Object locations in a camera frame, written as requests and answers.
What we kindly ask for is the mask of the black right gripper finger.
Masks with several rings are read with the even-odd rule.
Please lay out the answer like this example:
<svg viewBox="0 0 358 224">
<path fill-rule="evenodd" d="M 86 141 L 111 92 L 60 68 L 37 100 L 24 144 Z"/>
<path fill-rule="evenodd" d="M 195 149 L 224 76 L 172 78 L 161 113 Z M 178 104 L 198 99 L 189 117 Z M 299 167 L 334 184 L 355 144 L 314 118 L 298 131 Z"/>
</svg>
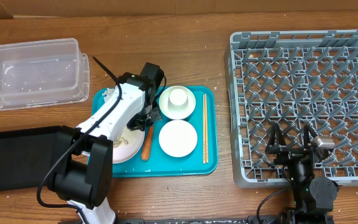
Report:
<svg viewBox="0 0 358 224">
<path fill-rule="evenodd" d="M 311 140 L 317 136 L 315 130 L 310 125 L 305 125 L 303 128 L 303 147 L 305 149 L 315 149 L 316 143 L 312 143 Z"/>
<path fill-rule="evenodd" d="M 270 137 L 265 148 L 265 153 L 281 153 L 286 148 L 287 144 L 278 123 L 273 123 L 270 128 Z"/>
</svg>

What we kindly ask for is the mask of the white cup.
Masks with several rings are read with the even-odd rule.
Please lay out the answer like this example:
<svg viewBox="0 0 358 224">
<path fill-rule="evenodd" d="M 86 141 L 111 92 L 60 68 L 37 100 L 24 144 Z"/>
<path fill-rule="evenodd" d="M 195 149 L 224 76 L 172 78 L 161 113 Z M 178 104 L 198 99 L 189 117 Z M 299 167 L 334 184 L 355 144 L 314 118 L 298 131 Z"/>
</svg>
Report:
<svg viewBox="0 0 358 224">
<path fill-rule="evenodd" d="M 188 101 L 186 91 L 181 88 L 172 90 L 169 94 L 169 102 L 174 107 L 185 106 Z"/>
</svg>

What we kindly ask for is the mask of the large white plate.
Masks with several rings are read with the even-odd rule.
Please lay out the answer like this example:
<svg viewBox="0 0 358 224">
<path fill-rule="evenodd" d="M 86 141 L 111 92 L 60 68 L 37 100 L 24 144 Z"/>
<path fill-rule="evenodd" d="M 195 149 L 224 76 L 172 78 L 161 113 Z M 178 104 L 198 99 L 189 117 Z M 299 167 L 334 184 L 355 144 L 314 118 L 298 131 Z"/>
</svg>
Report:
<svg viewBox="0 0 358 224">
<path fill-rule="evenodd" d="M 125 127 L 113 144 L 112 163 L 119 164 L 131 159 L 141 148 L 145 138 L 145 132 L 141 130 L 131 131 Z"/>
</svg>

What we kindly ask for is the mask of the white napkin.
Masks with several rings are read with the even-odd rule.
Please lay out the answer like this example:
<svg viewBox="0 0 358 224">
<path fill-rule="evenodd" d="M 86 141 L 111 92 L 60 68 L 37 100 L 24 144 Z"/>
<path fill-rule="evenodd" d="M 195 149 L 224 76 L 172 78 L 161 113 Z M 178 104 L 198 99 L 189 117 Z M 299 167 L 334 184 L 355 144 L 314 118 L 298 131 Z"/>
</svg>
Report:
<svg viewBox="0 0 358 224">
<path fill-rule="evenodd" d="M 105 89 L 105 91 L 102 93 L 104 102 L 107 102 L 113 96 L 114 92 L 114 88 Z"/>
</svg>

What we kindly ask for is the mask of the wooden chopstick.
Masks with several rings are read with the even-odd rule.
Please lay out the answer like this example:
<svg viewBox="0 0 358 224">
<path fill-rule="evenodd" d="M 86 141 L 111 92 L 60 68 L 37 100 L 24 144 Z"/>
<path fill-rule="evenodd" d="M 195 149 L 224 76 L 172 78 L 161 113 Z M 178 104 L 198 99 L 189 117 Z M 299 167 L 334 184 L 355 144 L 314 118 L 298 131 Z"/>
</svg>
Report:
<svg viewBox="0 0 358 224">
<path fill-rule="evenodd" d="M 205 95 L 203 95 L 203 164 L 206 164 Z"/>
<path fill-rule="evenodd" d="M 205 94 L 205 134 L 206 134 L 206 163 L 209 162 L 208 159 L 208 109 L 207 109 L 207 95 Z"/>
</svg>

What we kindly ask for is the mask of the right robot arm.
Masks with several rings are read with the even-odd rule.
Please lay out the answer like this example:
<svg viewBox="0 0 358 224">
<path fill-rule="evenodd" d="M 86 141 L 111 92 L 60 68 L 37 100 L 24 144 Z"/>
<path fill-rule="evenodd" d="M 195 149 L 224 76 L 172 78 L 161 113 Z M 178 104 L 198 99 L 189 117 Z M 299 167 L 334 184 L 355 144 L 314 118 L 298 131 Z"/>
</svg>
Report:
<svg viewBox="0 0 358 224">
<path fill-rule="evenodd" d="M 301 147 L 286 144 L 277 123 L 270 130 L 270 137 L 265 148 L 267 154 L 273 154 L 275 165 L 281 165 L 282 175 L 290 183 L 288 187 L 278 190 L 264 198 L 256 211 L 258 223 L 334 223 L 328 213 L 334 208 L 334 201 L 339 192 L 339 185 L 327 178 L 314 174 L 314 165 L 328 158 L 335 148 L 329 136 L 320 136 L 306 125 L 303 128 L 303 145 Z M 291 190 L 295 206 L 286 209 L 272 220 L 264 220 L 260 215 L 262 205 L 270 198 Z"/>
</svg>

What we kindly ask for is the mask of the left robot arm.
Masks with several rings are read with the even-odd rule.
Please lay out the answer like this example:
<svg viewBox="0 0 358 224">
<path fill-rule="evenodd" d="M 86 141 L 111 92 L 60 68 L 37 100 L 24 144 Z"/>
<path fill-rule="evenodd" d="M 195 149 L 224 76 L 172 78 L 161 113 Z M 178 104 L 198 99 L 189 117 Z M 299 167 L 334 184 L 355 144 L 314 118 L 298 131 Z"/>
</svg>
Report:
<svg viewBox="0 0 358 224">
<path fill-rule="evenodd" d="M 166 83 L 156 64 L 147 62 L 140 74 L 126 72 L 119 77 L 102 63 L 98 65 L 114 80 L 115 89 L 90 118 L 58 132 L 53 165 L 36 195 L 43 207 L 74 209 L 79 223 L 115 222 L 107 199 L 114 142 L 124 128 L 143 131 L 154 123 L 160 113 L 159 86 Z"/>
</svg>

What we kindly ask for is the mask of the grey dishwasher rack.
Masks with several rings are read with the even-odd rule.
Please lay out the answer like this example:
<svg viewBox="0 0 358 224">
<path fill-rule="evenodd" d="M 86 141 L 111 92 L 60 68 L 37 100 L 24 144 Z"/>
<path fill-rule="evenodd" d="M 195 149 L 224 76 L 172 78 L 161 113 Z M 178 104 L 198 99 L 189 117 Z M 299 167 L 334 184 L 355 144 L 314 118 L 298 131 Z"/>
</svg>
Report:
<svg viewBox="0 0 358 224">
<path fill-rule="evenodd" d="M 235 32 L 224 64 L 238 187 L 285 184 L 265 153 L 273 123 L 288 146 L 303 145 L 305 126 L 330 137 L 315 174 L 358 186 L 358 30 Z"/>
</svg>

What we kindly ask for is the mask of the black waste tray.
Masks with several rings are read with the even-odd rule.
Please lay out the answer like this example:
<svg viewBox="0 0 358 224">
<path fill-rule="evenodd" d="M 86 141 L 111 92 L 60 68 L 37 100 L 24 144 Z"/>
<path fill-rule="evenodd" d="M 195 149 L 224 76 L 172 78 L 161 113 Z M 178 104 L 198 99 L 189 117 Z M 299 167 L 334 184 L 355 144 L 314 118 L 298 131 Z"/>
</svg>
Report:
<svg viewBox="0 0 358 224">
<path fill-rule="evenodd" d="M 0 132 L 0 191 L 38 187 L 76 134 L 68 126 Z"/>
</svg>

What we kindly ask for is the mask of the orange carrot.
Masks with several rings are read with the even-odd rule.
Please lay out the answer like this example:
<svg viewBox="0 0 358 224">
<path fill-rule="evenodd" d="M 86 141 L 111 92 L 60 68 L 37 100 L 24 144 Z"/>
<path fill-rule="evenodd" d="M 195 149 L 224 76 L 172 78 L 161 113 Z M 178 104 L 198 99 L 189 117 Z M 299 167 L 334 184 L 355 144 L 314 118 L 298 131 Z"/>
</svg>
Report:
<svg viewBox="0 0 358 224">
<path fill-rule="evenodd" d="M 148 161 L 149 158 L 150 158 L 153 134 L 154 134 L 154 127 L 150 126 L 149 130 L 147 132 L 147 136 L 146 136 L 145 141 L 144 141 L 142 152 L 141 152 L 141 159 L 143 161 Z"/>
</svg>

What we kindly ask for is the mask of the teal plastic tray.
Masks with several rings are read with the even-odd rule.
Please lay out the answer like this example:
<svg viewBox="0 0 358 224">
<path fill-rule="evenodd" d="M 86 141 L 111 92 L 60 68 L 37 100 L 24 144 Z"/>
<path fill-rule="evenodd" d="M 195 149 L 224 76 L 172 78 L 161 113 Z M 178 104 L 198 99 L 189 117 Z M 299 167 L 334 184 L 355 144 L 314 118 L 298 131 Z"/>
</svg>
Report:
<svg viewBox="0 0 358 224">
<path fill-rule="evenodd" d="M 128 161 L 114 164 L 112 166 L 114 178 L 205 175 L 215 170 L 218 165 L 219 150 L 213 92 L 205 86 L 188 86 L 187 88 L 195 95 L 196 107 L 186 121 L 195 128 L 199 135 L 203 133 L 203 97 L 206 95 L 208 99 L 208 163 L 203 164 L 202 139 L 198 140 L 193 152 L 185 157 L 175 158 L 163 152 L 158 143 L 158 135 L 163 125 L 168 123 L 170 119 L 162 116 L 160 121 L 154 123 L 150 159 L 143 161 L 140 158 L 140 152 L 138 152 Z"/>
</svg>

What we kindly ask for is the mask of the clear plastic bin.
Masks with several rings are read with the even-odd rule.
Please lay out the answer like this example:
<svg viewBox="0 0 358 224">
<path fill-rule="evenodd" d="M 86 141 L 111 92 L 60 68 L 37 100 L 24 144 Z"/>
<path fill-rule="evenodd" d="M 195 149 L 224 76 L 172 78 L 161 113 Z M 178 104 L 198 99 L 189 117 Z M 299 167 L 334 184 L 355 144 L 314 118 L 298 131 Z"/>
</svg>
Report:
<svg viewBox="0 0 358 224">
<path fill-rule="evenodd" d="M 74 38 L 0 45 L 0 111 L 84 102 L 88 56 Z"/>
</svg>

